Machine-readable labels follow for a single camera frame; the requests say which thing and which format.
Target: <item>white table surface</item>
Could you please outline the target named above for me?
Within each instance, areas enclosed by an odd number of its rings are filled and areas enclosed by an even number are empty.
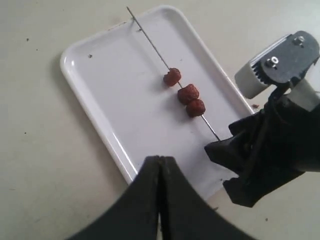
[[[70,44],[128,20],[126,5],[139,15],[160,4],[184,12],[231,78],[284,34],[305,30],[320,42],[319,0],[1,1],[1,240],[65,239],[127,188],[59,58]],[[320,174],[306,173],[254,208],[232,204],[223,189],[208,202],[257,239],[317,240],[319,182]]]

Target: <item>white tray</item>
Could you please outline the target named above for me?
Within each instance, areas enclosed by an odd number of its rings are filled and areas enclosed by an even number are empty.
[[[181,84],[198,88],[220,138],[230,137],[228,124],[251,109],[186,17],[159,6],[138,20],[167,63],[180,69]],[[204,199],[221,188],[221,179],[234,176],[209,161],[204,146],[215,137],[201,117],[187,116],[179,87],[164,86],[167,69],[132,20],[73,44],[60,66],[128,183],[150,155],[175,157]]]

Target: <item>metal skewer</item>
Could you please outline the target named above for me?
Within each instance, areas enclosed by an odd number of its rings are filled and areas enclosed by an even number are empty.
[[[169,65],[166,63],[166,61],[164,60],[164,58],[161,56],[161,54],[159,53],[158,49],[156,48],[156,46],[154,45],[154,43],[151,41],[150,37],[148,36],[148,34],[145,32],[145,30],[143,29],[143,27],[141,26],[141,24],[138,22],[137,18],[135,17],[135,15],[133,14],[133,12],[130,10],[130,8],[127,6],[126,9],[128,9],[129,13],[131,14],[133,20],[136,22],[136,24],[139,26],[139,28],[141,29],[141,31],[143,32],[143,34],[145,35],[145,37],[148,39],[149,43],[152,45],[153,49],[156,51],[156,53],[158,54],[158,56],[160,57],[160,59],[162,60],[162,62],[164,63],[164,65],[169,68]],[[211,130],[211,132],[213,133],[213,135],[216,137],[216,139],[218,139],[219,141],[220,138],[218,137],[218,135],[216,134],[215,130],[211,127],[210,123],[207,121],[207,119],[205,118],[204,115],[201,115],[201,118],[204,120],[205,124],[209,127],[209,129]]]

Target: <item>meatball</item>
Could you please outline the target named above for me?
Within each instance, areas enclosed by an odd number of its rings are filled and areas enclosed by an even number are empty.
[[[199,92],[193,84],[189,84],[178,91],[178,99],[183,105],[188,105],[193,100],[198,99]]]
[[[163,81],[169,87],[173,87],[180,79],[181,73],[177,68],[170,68],[169,72],[163,77]]]
[[[190,102],[186,108],[186,113],[189,115],[190,118],[201,116],[205,113],[206,108],[205,104],[202,100],[196,99]]]

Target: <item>food on skewer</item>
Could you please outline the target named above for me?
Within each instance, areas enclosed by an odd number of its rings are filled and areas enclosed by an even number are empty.
[[[191,101],[199,98],[199,91],[193,84],[189,84],[178,90],[177,97],[183,105],[188,105]]]
[[[186,106],[185,110],[190,118],[194,118],[204,114],[206,107],[202,100],[195,99]]]
[[[181,73],[177,68],[169,68],[169,72],[163,77],[163,81],[169,87],[173,87],[180,79]]]

